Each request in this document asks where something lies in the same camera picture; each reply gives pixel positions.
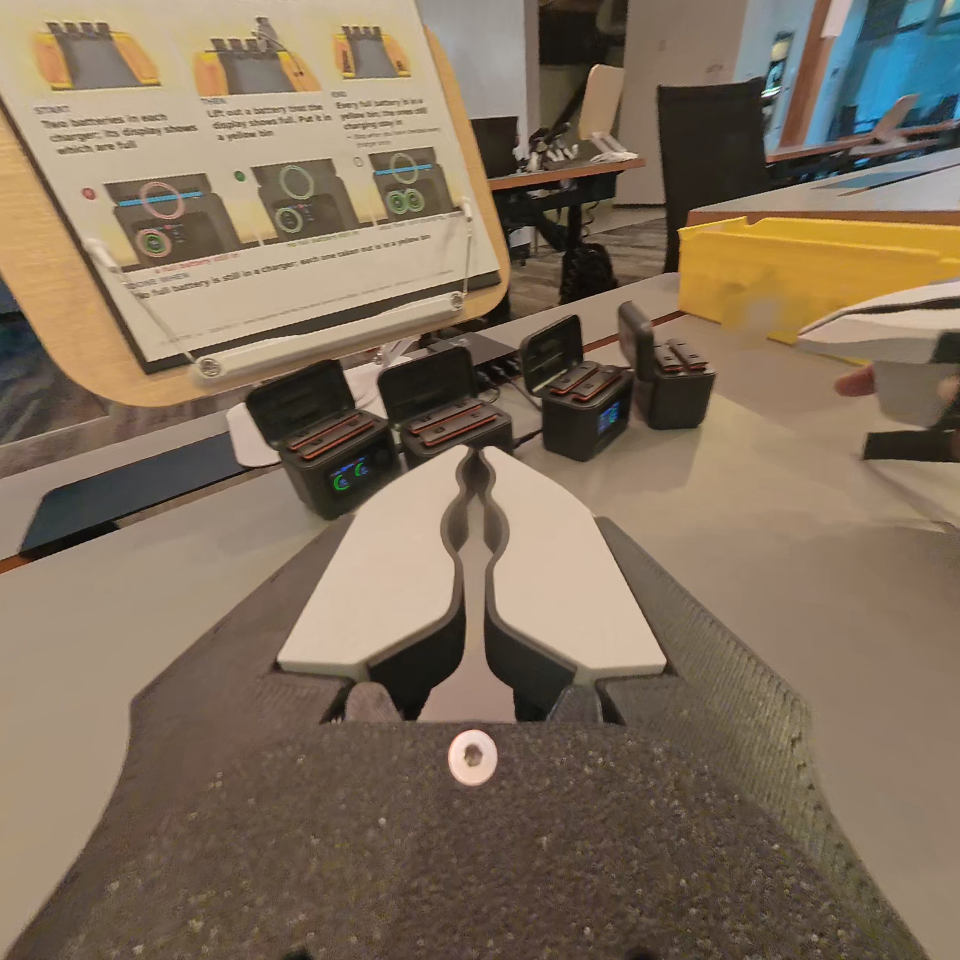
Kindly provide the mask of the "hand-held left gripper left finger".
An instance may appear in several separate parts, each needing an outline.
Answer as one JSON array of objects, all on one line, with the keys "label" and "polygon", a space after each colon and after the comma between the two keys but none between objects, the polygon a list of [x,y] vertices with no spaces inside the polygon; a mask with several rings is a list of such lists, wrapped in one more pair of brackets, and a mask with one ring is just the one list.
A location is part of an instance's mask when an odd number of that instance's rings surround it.
[{"label": "hand-held left gripper left finger", "polygon": [[454,446],[384,486],[347,524],[278,653],[291,675],[381,685],[424,706],[460,666],[474,451]]}]

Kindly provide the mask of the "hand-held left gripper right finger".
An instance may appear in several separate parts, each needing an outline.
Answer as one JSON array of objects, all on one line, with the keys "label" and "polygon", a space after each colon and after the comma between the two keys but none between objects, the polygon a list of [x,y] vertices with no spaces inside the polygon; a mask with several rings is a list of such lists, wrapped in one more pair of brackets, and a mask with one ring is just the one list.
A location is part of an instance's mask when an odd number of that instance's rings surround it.
[{"label": "hand-held left gripper right finger", "polygon": [[481,451],[486,663],[551,710],[571,687],[662,676],[668,658],[594,513],[498,448]]}]

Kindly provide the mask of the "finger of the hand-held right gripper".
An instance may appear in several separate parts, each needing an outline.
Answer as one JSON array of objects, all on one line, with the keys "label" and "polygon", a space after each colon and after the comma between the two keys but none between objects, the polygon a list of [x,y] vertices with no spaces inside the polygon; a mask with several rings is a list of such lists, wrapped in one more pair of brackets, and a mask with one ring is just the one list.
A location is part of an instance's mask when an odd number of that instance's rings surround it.
[{"label": "finger of the hand-held right gripper", "polygon": [[851,361],[958,364],[959,282],[884,294],[798,332],[796,347]]},{"label": "finger of the hand-held right gripper", "polygon": [[874,362],[879,411],[888,421],[923,429],[948,427],[958,417],[957,364]]}]

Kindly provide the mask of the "yellow plastic bin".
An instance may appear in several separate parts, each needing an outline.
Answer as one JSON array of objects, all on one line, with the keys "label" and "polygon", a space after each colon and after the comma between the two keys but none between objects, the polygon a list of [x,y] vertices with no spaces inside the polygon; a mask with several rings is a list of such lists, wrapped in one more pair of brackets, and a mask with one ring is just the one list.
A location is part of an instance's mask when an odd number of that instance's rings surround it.
[{"label": "yellow plastic bin", "polygon": [[956,225],[738,218],[678,237],[678,308],[786,345],[841,308],[958,277]]}]

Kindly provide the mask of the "black battery charging case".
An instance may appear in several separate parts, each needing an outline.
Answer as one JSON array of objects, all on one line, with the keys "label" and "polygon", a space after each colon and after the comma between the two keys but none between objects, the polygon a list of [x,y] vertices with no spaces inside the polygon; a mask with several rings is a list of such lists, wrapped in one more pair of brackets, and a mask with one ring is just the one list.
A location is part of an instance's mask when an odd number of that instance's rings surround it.
[{"label": "black battery charging case", "polygon": [[[544,448],[569,460],[588,462],[627,428],[632,405],[633,372],[623,366],[586,358],[581,320],[562,317],[525,338],[519,348],[523,384],[538,399]],[[571,402],[569,395],[548,393],[550,382],[582,363],[623,369],[615,386],[587,403]]]},{"label": "black battery charging case", "polygon": [[[354,405],[339,361],[322,361],[252,390],[246,408],[300,501],[332,522],[355,510],[369,496],[401,474],[402,462],[387,419]],[[311,466],[288,451],[297,440],[355,414],[381,425],[381,433],[350,454]]]},{"label": "black battery charging case", "polygon": [[642,422],[662,431],[701,426],[714,391],[714,368],[709,365],[711,373],[699,375],[659,375],[655,344],[678,339],[659,339],[653,319],[633,301],[617,308],[617,334],[620,352],[632,370],[633,409]]},{"label": "black battery charging case", "polygon": [[[492,401],[481,397],[471,355],[462,346],[427,353],[411,362],[382,371],[377,385],[386,419],[395,431],[406,467],[414,470],[458,446],[471,450],[496,448],[515,452],[513,421]],[[497,422],[433,449],[425,448],[405,426],[453,404],[482,402],[497,414]]]}]

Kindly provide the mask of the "brown wooden table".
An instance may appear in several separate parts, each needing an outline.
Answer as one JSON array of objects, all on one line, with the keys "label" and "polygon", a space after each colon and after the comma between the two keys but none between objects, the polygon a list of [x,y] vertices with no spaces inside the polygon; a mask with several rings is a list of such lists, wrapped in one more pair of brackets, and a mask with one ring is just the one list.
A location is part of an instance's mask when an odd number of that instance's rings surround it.
[{"label": "brown wooden table", "polygon": [[958,226],[959,150],[700,206],[690,211],[686,225],[739,218]]}]

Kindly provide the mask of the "black office chair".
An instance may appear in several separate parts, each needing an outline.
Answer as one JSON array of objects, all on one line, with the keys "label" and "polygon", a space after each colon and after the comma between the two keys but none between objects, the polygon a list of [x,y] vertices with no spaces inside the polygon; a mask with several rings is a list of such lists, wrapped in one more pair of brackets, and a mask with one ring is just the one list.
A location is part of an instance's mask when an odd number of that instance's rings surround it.
[{"label": "black office chair", "polygon": [[690,211],[769,188],[764,78],[656,90],[666,220],[665,274],[680,261],[679,232]]}]

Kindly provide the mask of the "black multi-port power hub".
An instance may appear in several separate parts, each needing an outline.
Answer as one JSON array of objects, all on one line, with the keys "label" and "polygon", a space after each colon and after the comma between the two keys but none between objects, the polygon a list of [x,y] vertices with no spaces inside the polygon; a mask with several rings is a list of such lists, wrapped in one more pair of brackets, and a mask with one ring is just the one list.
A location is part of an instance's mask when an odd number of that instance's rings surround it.
[{"label": "black multi-port power hub", "polygon": [[520,353],[514,346],[475,332],[462,333],[433,344],[436,351],[454,347],[467,350],[479,382],[499,385],[522,377]]}]

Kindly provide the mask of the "dark flat pad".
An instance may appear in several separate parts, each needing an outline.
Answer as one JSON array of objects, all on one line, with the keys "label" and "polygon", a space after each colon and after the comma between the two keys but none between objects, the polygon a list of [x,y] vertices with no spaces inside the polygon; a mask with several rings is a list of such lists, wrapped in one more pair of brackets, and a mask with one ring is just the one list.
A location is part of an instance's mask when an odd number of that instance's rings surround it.
[{"label": "dark flat pad", "polygon": [[54,486],[27,514],[2,556],[34,561],[116,532],[120,522],[280,463],[239,461],[224,432]]}]

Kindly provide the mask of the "black backpack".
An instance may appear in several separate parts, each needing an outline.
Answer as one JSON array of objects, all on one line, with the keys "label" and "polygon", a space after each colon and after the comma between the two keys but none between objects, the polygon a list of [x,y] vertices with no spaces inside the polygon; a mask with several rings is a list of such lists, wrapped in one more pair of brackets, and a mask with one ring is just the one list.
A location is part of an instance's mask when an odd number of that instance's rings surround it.
[{"label": "black backpack", "polygon": [[614,264],[605,246],[579,241],[561,262],[558,303],[563,305],[618,289]]}]

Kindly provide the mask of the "white chair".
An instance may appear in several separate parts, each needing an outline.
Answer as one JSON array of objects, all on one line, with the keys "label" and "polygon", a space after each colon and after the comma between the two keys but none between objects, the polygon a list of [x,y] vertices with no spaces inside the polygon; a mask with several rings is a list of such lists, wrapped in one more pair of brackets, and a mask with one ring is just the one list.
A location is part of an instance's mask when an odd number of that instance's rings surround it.
[{"label": "white chair", "polygon": [[606,139],[613,134],[618,117],[625,70],[595,64],[585,80],[577,133],[581,141]]}]

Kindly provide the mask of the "wooden desk black legs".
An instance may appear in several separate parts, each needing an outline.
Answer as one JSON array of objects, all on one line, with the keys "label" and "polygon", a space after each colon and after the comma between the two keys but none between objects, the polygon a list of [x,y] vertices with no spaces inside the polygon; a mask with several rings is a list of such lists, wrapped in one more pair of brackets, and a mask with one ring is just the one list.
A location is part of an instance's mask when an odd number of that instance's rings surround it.
[{"label": "wooden desk black legs", "polygon": [[558,169],[519,172],[490,179],[495,211],[505,239],[520,230],[533,230],[563,257],[584,234],[584,207],[616,196],[618,177],[642,169],[646,159],[622,151],[615,159],[594,157]]}]

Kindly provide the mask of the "black computer monitor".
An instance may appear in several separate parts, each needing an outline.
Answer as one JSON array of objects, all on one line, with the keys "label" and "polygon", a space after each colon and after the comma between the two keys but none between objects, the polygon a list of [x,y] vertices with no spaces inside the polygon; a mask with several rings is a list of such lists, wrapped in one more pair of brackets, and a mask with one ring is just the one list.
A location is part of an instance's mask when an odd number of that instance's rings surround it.
[{"label": "black computer monitor", "polygon": [[475,117],[471,128],[485,175],[489,180],[512,177],[519,173],[519,117],[516,115]]}]

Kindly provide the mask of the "wooden sign board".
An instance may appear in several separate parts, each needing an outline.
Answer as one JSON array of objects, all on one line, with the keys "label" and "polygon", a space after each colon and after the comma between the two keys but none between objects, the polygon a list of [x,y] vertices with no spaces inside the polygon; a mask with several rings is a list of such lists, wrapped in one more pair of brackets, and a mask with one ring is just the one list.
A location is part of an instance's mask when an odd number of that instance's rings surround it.
[{"label": "wooden sign board", "polygon": [[[424,30],[500,276],[496,285],[472,292],[467,289],[469,282],[463,282],[462,313],[428,331],[432,332],[476,319],[495,306],[507,289],[510,266],[491,187],[459,86],[437,38],[426,25]],[[253,386],[307,366],[277,372],[251,383],[205,388],[191,380],[190,370],[198,358],[210,353],[195,357],[186,352],[184,366],[145,373],[116,324],[98,276],[81,250],[90,253],[93,261],[102,263],[112,275],[124,279],[113,259],[96,242],[85,241],[81,246],[68,231],[2,107],[2,278],[42,346],[68,378],[112,402],[162,407]]]}]

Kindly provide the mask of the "white instruction sheet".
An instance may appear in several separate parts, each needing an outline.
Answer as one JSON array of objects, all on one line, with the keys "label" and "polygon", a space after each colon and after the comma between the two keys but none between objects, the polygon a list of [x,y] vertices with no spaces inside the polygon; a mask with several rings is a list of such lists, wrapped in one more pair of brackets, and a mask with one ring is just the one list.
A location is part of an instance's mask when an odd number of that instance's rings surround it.
[{"label": "white instruction sheet", "polygon": [[148,375],[500,281],[416,2],[2,2],[2,108]]}]

